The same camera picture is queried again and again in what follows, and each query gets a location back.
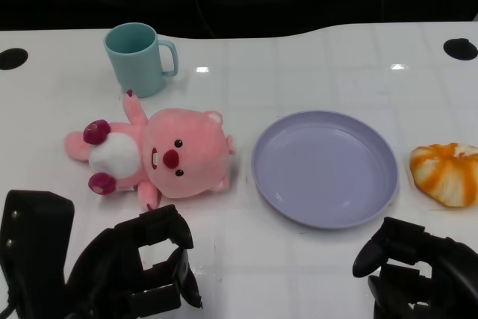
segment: teal mug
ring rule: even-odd
[[[151,96],[164,86],[164,76],[178,73],[178,53],[169,40],[158,40],[155,29],[140,22],[128,22],[110,30],[104,40],[122,91],[138,97]],[[174,69],[163,71],[158,45],[170,48]]]

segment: white table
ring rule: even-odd
[[[63,151],[69,131],[99,118],[126,120],[103,49],[106,32],[0,33],[0,51],[20,47],[30,55],[20,68],[0,72],[0,207],[13,188],[53,191],[75,203],[67,276],[97,234],[140,213],[134,193],[100,199],[91,192],[87,166]],[[238,154],[229,192],[173,202],[193,233],[190,264],[204,310],[183,303],[158,318],[372,318],[367,281],[353,278],[351,268],[382,217],[351,230],[314,230],[284,218],[255,189],[250,156],[256,139],[296,111],[340,111],[372,125],[400,167],[400,193],[385,215],[478,250],[478,208],[441,207],[417,190],[408,171],[416,146],[478,145],[478,59],[458,61],[442,49],[457,37],[478,45],[478,23],[345,25],[276,39],[171,39],[180,71],[162,92],[142,100],[147,114],[168,107],[221,111]],[[162,57],[170,68],[169,55]],[[165,260],[173,248],[143,248],[144,266]],[[0,279],[0,306],[6,290]]]

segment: plush toy nose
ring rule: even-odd
[[[163,163],[171,170],[179,165],[179,155],[174,149],[170,149],[163,156]]]

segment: mug handle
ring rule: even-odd
[[[178,53],[176,52],[176,47],[169,40],[159,40],[158,45],[164,45],[170,48],[171,55],[173,56],[174,69],[171,71],[163,71],[163,76],[176,76],[178,74]]]

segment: plate rim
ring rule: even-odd
[[[383,141],[383,143],[387,146],[387,149],[388,151],[391,153],[391,156],[392,158],[394,159],[394,166],[395,166],[395,171],[396,171],[396,176],[395,176],[395,184],[394,184],[394,189],[392,191],[392,194],[390,196],[390,198],[388,198],[384,205],[376,212],[374,213],[372,216],[368,217],[368,218],[365,218],[363,220],[357,220],[356,222],[351,222],[351,223],[348,223],[348,224],[342,224],[342,225],[337,225],[337,226],[318,226],[317,224],[313,224],[313,223],[308,223],[307,221],[304,221],[304,220],[301,220],[299,218],[296,218],[295,216],[292,216],[288,213],[286,213],[285,211],[281,210],[277,205],[274,204],[274,202],[270,201],[269,198],[267,198],[267,196],[264,194],[264,190],[263,188],[261,188],[261,185],[258,181],[258,174],[255,172],[255,167],[254,167],[254,163],[255,163],[255,157],[256,157],[256,152],[257,152],[257,148],[258,148],[258,145],[259,143],[261,142],[261,139],[265,136],[265,134],[272,128],[274,127],[277,123],[280,123],[281,121],[284,121],[286,120],[287,118],[289,117],[295,117],[295,116],[299,116],[299,115],[302,115],[302,114],[310,114],[310,113],[320,113],[320,114],[333,114],[333,115],[339,115],[339,116],[342,116],[342,117],[348,117],[349,119],[351,120],[355,120],[357,121],[358,123],[361,123],[363,126],[366,126],[368,127],[370,130],[372,130],[375,134],[378,135],[378,137],[380,138],[380,140]],[[254,145],[254,149],[252,151],[252,156],[251,156],[251,169],[252,169],[252,177],[254,178],[254,183],[255,183],[255,186],[257,187],[257,189],[259,190],[259,193],[261,194],[261,197],[263,197],[263,199],[266,200],[266,202],[271,205],[274,209],[276,209],[279,213],[281,213],[282,215],[286,216],[287,218],[291,219],[291,220],[294,220],[295,222],[298,222],[298,223],[301,223],[303,225],[306,225],[306,226],[309,226],[309,227],[313,227],[313,228],[318,228],[318,229],[346,229],[346,228],[353,228],[353,227],[357,227],[357,226],[360,226],[362,224],[365,224],[367,222],[370,222],[372,220],[374,220],[375,218],[377,218],[379,215],[381,215],[387,208],[388,206],[395,200],[395,198],[397,197],[397,194],[398,194],[398,190],[399,190],[399,184],[400,184],[400,175],[399,175],[399,168],[398,168],[398,163],[397,163],[397,158],[395,156],[395,153],[394,151],[392,150],[390,144],[388,143],[388,141],[376,130],[374,129],[372,126],[368,125],[367,123],[365,123],[364,121],[361,121],[353,116],[350,116],[350,115],[347,115],[347,114],[342,114],[341,112],[337,112],[337,111],[328,111],[328,110],[309,110],[309,111],[299,111],[299,112],[296,112],[296,113],[293,113],[293,114],[289,114],[289,115],[286,115],[284,117],[281,117],[280,119],[277,119],[276,121],[274,121],[272,124],[270,124],[265,130],[263,130],[263,132],[261,133],[261,135],[258,137],[257,141],[255,142],[255,145]]]

